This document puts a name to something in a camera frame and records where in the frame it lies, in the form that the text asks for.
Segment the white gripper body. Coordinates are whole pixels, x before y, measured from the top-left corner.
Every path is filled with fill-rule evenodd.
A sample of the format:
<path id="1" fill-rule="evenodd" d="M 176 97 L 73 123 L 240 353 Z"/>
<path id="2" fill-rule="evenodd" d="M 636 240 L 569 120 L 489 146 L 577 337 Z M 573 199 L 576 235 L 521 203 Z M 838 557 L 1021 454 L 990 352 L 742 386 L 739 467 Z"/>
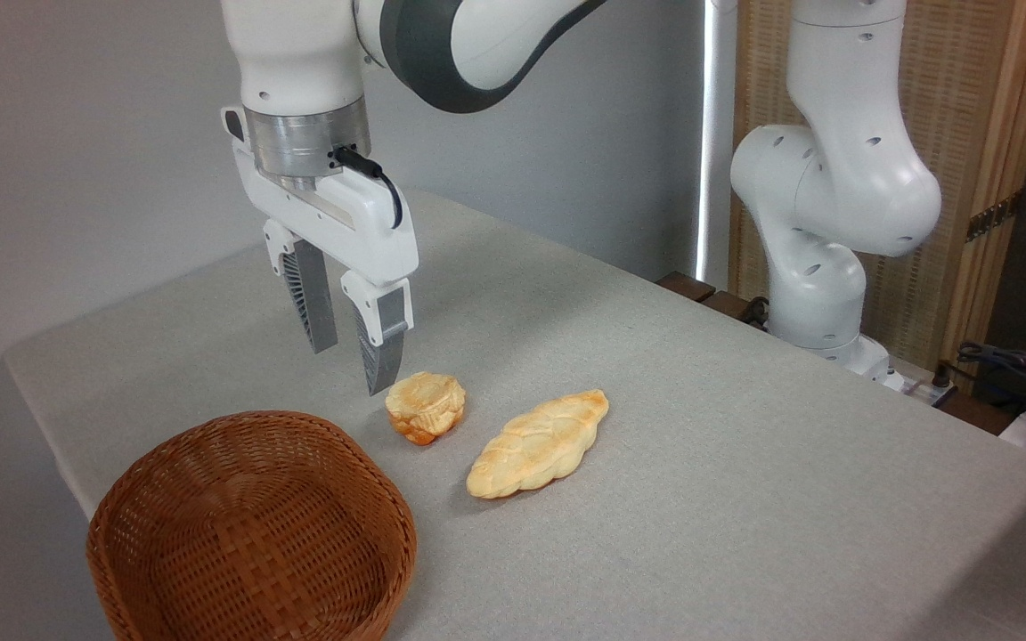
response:
<path id="1" fill-rule="evenodd" d="M 351 169 L 319 177 L 313 188 L 293 188 L 262 172 L 241 106 L 221 110 L 232 135 L 233 156 L 246 195 L 262 214 L 327 256 L 358 272 L 376 287 L 407 279 L 419 267 L 410 207 L 395 224 L 394 196 L 382 182 Z"/>

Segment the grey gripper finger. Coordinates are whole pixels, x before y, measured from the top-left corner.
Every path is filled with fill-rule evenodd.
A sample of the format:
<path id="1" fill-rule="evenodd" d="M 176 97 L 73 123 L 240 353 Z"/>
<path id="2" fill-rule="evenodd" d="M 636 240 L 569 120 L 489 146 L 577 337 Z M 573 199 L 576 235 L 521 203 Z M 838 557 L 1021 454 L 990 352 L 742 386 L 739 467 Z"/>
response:
<path id="1" fill-rule="evenodd" d="M 368 394 L 374 396 L 395 384 L 402 367 L 404 333 L 415 328 L 410 280 L 376 287 L 360 273 L 349 271 L 339 283 L 353 303 Z"/>
<path id="2" fill-rule="evenodd" d="M 338 332 L 324 252 L 273 219 L 264 233 L 270 264 L 288 288 L 311 349 L 325 352 L 338 344 Z"/>

